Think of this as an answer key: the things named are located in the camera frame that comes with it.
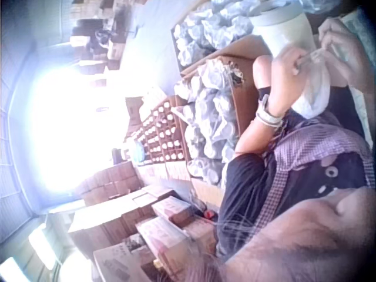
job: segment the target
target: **window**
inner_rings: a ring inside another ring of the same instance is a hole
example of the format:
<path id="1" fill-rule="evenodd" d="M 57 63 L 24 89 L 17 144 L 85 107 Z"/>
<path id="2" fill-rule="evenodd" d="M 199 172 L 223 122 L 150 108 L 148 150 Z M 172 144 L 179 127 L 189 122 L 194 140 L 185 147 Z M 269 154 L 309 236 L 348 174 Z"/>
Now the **window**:
<path id="1" fill-rule="evenodd" d="M 56 255 L 42 231 L 44 226 L 42 224 L 30 234 L 29 242 L 41 261 L 49 270 L 52 270 L 56 262 Z"/>
<path id="2" fill-rule="evenodd" d="M 29 282 L 13 257 L 0 265 L 0 276 L 6 282 Z"/>

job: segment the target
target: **wristwatch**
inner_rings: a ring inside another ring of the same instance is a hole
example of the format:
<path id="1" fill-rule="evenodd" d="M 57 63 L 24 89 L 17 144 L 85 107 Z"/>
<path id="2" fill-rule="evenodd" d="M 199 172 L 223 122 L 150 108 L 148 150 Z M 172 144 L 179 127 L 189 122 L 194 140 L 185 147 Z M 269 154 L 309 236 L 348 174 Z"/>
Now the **wristwatch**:
<path id="1" fill-rule="evenodd" d="M 263 99 L 258 103 L 256 118 L 267 126 L 280 127 L 283 124 L 283 117 L 274 117 L 268 113 L 266 106 L 268 103 L 269 95 L 264 95 Z"/>

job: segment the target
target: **person in background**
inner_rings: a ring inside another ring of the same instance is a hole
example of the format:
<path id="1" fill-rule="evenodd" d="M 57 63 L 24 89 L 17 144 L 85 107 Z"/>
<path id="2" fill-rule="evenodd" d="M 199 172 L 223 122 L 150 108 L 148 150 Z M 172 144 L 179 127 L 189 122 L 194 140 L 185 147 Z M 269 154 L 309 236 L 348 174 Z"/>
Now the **person in background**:
<path id="1" fill-rule="evenodd" d="M 306 84 L 307 72 L 296 74 L 305 50 L 288 46 L 254 62 L 262 102 L 227 170 L 222 260 L 196 260 L 186 281 L 372 281 L 358 275 L 375 247 L 374 160 L 349 86 L 365 95 L 374 129 L 374 70 L 339 20 L 326 20 L 319 33 L 332 87 L 314 119 L 291 110 Z M 332 43 L 346 62 L 329 52 Z"/>

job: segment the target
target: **open cardboard box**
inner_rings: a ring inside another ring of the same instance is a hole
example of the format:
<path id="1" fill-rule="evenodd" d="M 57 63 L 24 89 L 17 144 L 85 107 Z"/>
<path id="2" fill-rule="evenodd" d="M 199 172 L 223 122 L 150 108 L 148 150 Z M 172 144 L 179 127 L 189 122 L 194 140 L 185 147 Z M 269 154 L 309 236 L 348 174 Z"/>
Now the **open cardboard box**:
<path id="1" fill-rule="evenodd" d="M 227 47 L 217 50 L 214 53 L 209 54 L 205 58 L 194 62 L 189 66 L 182 66 L 177 58 L 179 54 L 179 49 L 176 45 L 176 39 L 174 37 L 174 30 L 177 24 L 180 24 L 184 21 L 184 19 L 188 16 L 188 14 L 192 11 L 195 11 L 201 4 L 208 2 L 208 0 L 198 0 L 195 4 L 189 7 L 186 10 L 186 13 L 183 14 L 176 24 L 171 29 L 171 36 L 172 41 L 174 44 L 175 54 L 176 54 L 176 62 L 179 67 L 179 71 L 182 77 L 194 72 L 198 66 L 203 65 L 208 59 L 214 59 L 218 56 L 231 56 L 236 58 L 244 58 L 244 59 L 255 59 L 261 55 L 270 55 L 270 51 L 268 47 L 265 45 L 264 41 L 260 36 L 257 35 L 247 35 L 239 40 L 234 41 Z"/>
<path id="2" fill-rule="evenodd" d="M 243 73 L 244 83 L 241 85 L 233 85 L 230 79 L 231 92 L 234 99 L 234 105 L 236 110 L 236 118 L 238 131 L 240 134 L 247 129 L 250 122 L 256 116 L 256 110 L 258 106 L 259 92 L 257 91 L 253 81 L 253 62 L 254 60 L 244 58 L 234 58 L 228 56 L 219 56 L 224 64 L 233 62 L 237 68 Z M 197 74 L 197 69 L 186 75 L 183 79 L 190 81 L 191 78 Z M 176 105 L 184 106 L 187 104 L 187 100 L 182 99 L 180 96 L 175 96 Z M 179 119 L 180 128 L 182 130 L 182 136 L 187 128 L 187 124 Z M 187 162 L 191 160 L 187 143 L 183 138 L 183 147 L 185 150 Z M 220 207 L 224 191 L 220 190 L 217 186 L 209 185 L 200 179 L 192 178 L 192 185 L 198 199 L 206 204 L 210 204 L 216 207 Z"/>

